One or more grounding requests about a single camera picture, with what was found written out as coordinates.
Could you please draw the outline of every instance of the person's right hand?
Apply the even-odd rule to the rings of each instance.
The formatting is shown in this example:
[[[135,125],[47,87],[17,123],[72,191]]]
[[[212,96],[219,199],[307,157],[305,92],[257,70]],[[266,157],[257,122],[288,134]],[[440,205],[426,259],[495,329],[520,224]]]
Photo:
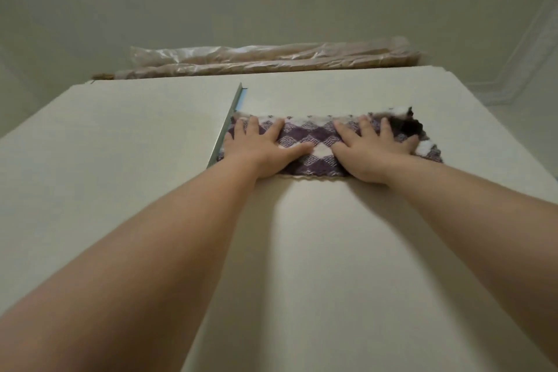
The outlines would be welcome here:
[[[362,137],[339,121],[334,121],[334,125],[343,143],[331,146],[333,155],[351,175],[365,182],[387,184],[390,167],[413,153],[419,145],[416,135],[403,143],[394,141],[387,118],[383,118],[380,123],[379,136],[366,115],[359,117]]]

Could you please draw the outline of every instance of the metal strip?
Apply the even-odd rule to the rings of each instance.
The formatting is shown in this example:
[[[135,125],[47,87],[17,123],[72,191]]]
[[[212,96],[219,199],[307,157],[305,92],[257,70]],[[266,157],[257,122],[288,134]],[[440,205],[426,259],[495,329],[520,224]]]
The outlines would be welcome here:
[[[217,162],[217,156],[219,156],[219,150],[221,150],[221,146],[223,144],[223,139],[225,138],[225,133],[227,132],[227,129],[229,128],[230,117],[233,115],[234,111],[237,109],[238,101],[241,98],[241,94],[243,94],[243,90],[244,89],[242,88],[242,83],[240,83],[240,85],[238,86],[238,90],[237,90],[236,94],[234,95],[233,101],[230,104],[230,109],[229,109],[229,112],[227,113],[227,117],[225,118],[225,121],[223,122],[223,127],[221,128],[219,136],[217,137],[217,141],[215,142],[215,145],[213,146],[213,151],[211,153],[211,156],[209,157],[207,168],[216,164],[216,162]]]

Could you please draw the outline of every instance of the folded cloth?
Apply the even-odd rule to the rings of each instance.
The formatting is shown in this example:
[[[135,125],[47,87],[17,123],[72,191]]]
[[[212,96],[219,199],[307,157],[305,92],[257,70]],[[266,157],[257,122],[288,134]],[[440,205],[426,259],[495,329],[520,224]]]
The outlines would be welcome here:
[[[442,162],[440,150],[428,138],[422,129],[422,124],[413,118],[413,111],[410,107],[390,108],[387,111],[377,112],[375,114],[367,114],[368,119],[372,122],[372,126],[376,134],[380,134],[380,120],[383,117],[389,119],[392,131],[394,132],[394,140],[403,142],[412,135],[418,135],[420,140],[419,146],[415,151],[415,155],[435,162]],[[234,124],[239,119],[245,119],[244,129],[247,126],[249,114],[244,112],[235,112],[230,119],[228,132],[234,136]],[[346,115],[340,117],[315,116],[308,115],[305,117],[285,118],[285,125],[279,134],[277,143],[280,147],[292,147],[297,144],[311,142],[314,144],[314,152],[304,155],[297,160],[291,162],[285,169],[279,173],[283,176],[300,177],[300,178],[338,178],[349,177],[350,174],[333,156],[331,145],[342,141],[341,137],[333,126],[333,121],[338,120],[358,135],[360,135],[360,127],[358,124],[359,115]],[[260,134],[265,133],[277,118],[273,115],[259,116]],[[223,148],[219,152],[217,161],[224,157]]]

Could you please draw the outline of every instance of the plastic wrap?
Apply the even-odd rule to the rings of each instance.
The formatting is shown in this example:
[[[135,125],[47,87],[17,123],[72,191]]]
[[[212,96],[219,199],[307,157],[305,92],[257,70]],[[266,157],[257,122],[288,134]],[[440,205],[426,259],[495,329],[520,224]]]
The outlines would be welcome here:
[[[132,47],[135,69],[93,79],[134,79],[262,72],[406,67],[421,52],[405,37],[358,43],[297,43],[283,46],[194,47],[150,50]]]

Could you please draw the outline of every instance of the purple and white cloth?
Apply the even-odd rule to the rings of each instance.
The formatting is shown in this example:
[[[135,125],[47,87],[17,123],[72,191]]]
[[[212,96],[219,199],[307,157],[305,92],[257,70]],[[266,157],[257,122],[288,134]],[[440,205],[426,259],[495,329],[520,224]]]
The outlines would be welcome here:
[[[420,139],[419,146],[415,151],[415,155],[435,162],[442,162],[440,150],[428,138],[422,124],[413,118],[413,111],[409,107],[390,108],[387,111],[377,112],[375,114],[367,114],[368,119],[372,122],[372,126],[376,134],[380,134],[380,120],[383,117],[389,119],[392,131],[394,132],[394,140],[403,142],[412,135],[418,135]],[[279,134],[277,143],[280,147],[288,148],[297,144],[311,142],[314,144],[314,152],[304,155],[294,162],[291,162],[285,169],[279,172],[283,176],[292,176],[300,178],[340,178],[349,177],[350,174],[341,166],[336,157],[333,156],[331,145],[342,141],[341,137],[333,126],[333,121],[338,120],[358,135],[360,135],[360,127],[358,124],[359,115],[346,115],[334,117],[308,115],[305,117],[285,118],[285,125]],[[234,136],[234,124],[238,119],[245,119],[246,122],[250,118],[249,114],[243,112],[235,112],[230,119],[228,132]],[[260,134],[265,133],[269,127],[275,122],[276,117],[259,116]],[[224,157],[223,148],[219,152],[217,161]]]

